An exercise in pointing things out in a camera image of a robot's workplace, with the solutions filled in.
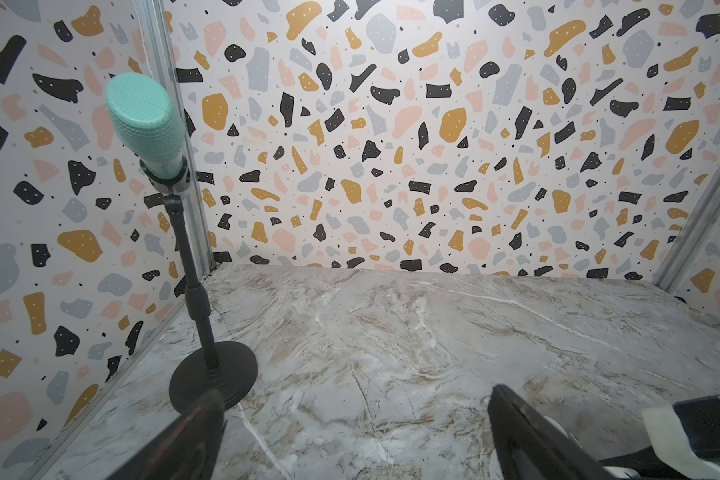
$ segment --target marble floor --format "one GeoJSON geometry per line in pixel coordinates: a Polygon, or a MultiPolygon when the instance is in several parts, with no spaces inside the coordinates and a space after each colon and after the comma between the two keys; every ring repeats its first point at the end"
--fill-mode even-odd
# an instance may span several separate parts
{"type": "MultiPolygon", "coordinates": [[[[216,338],[259,360],[214,478],[499,478],[497,383],[595,458],[647,446],[642,408],[720,393],[720,326],[648,283],[223,264],[206,287],[216,338]]],[[[183,313],[44,479],[144,446],[198,347],[183,313]]]]}

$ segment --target round base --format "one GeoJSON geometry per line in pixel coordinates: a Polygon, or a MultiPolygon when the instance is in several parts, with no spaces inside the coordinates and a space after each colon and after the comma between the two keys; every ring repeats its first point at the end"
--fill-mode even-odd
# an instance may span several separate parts
{"type": "Polygon", "coordinates": [[[208,370],[202,349],[195,350],[173,372],[168,387],[171,405],[184,413],[208,390],[215,389],[224,400],[224,409],[236,405],[245,397],[256,376],[259,365],[256,355],[240,342],[216,342],[219,368],[208,370]]]}

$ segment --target microphone holder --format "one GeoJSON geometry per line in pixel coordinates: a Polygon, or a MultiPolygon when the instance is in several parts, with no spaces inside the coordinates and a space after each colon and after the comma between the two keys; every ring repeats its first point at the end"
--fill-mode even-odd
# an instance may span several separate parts
{"type": "Polygon", "coordinates": [[[178,195],[191,185],[188,163],[186,158],[182,158],[181,172],[170,180],[156,177],[142,160],[139,163],[155,189],[163,194],[163,205],[176,236],[186,275],[186,310],[195,322],[201,344],[201,348],[189,354],[173,372],[168,388],[171,405],[179,413],[184,413],[203,393],[217,390],[224,401],[224,409],[231,408],[253,387],[259,366],[256,355],[248,346],[213,339],[209,320],[211,305],[205,287],[197,278],[184,223],[184,205],[178,195]]]}

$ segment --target microphone stand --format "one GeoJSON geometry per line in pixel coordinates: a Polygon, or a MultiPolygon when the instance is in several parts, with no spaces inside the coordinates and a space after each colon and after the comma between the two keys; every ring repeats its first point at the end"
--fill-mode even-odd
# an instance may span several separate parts
{"type": "Polygon", "coordinates": [[[208,293],[197,278],[190,239],[184,223],[184,205],[178,193],[190,187],[190,172],[186,158],[182,158],[181,172],[170,180],[158,178],[140,160],[142,170],[155,189],[163,194],[165,206],[181,263],[186,275],[184,295],[186,310],[197,327],[201,348],[195,350],[173,372],[168,388],[171,405],[184,413],[202,394],[217,390],[224,401],[224,409],[231,408],[245,397],[259,373],[256,355],[240,342],[216,342],[209,320],[211,304],[208,293]]]}

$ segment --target turquoise foam cover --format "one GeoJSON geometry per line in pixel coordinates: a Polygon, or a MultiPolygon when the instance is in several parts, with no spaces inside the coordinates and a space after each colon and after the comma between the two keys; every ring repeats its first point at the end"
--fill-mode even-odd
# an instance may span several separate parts
{"type": "Polygon", "coordinates": [[[144,74],[117,75],[106,86],[106,108],[117,137],[150,172],[174,178],[182,167],[182,122],[163,86],[144,74]]]}

